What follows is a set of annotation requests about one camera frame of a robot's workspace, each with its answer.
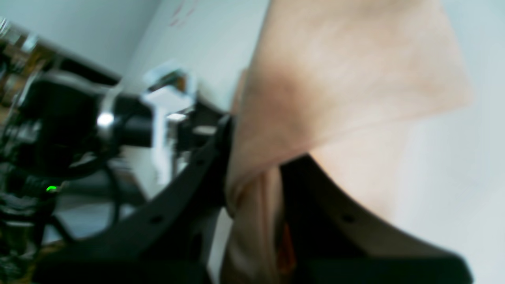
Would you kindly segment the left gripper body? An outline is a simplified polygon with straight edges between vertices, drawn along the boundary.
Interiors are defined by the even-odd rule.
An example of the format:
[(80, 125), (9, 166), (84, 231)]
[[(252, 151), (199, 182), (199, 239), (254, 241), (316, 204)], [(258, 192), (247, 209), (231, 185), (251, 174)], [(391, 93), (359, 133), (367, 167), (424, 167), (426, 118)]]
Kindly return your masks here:
[(165, 173), (167, 150), (194, 151), (213, 135), (221, 111), (198, 91), (195, 105), (167, 113), (141, 102), (145, 90), (133, 96), (121, 85), (72, 73), (30, 77), (8, 114), (8, 174), (82, 178), (102, 169), (123, 146), (151, 148), (155, 169)]

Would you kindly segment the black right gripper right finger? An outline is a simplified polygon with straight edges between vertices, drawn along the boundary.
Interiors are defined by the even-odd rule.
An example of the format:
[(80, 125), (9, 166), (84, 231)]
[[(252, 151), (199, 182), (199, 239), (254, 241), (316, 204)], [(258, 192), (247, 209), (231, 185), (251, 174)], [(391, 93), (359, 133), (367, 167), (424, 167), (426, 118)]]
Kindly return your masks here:
[(306, 155), (281, 166), (293, 284), (472, 284), (458, 254), (384, 222)]

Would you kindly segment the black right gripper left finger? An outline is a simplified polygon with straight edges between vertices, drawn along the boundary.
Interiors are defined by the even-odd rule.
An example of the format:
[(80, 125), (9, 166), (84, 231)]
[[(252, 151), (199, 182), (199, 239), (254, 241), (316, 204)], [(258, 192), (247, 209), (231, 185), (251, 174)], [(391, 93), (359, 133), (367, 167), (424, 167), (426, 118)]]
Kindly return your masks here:
[(209, 284), (213, 234), (225, 205), (233, 119), (160, 194), (111, 229), (43, 258), (37, 284)]

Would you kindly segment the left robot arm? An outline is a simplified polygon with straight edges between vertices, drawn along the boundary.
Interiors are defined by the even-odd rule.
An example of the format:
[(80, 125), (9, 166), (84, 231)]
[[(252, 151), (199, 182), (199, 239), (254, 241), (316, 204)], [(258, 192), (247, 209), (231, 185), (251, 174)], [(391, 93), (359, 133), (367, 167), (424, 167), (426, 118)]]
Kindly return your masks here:
[[(15, 86), (1, 125), (1, 283), (209, 284), (207, 261), (224, 199), (230, 119), (198, 100), (197, 79), (175, 61), (146, 74), (130, 97), (61, 69), (70, 56), (19, 28), (1, 35)], [(150, 147), (165, 188), (121, 216), (110, 166), (121, 147)], [(70, 182), (103, 172), (109, 226), (74, 239), (56, 216)]]

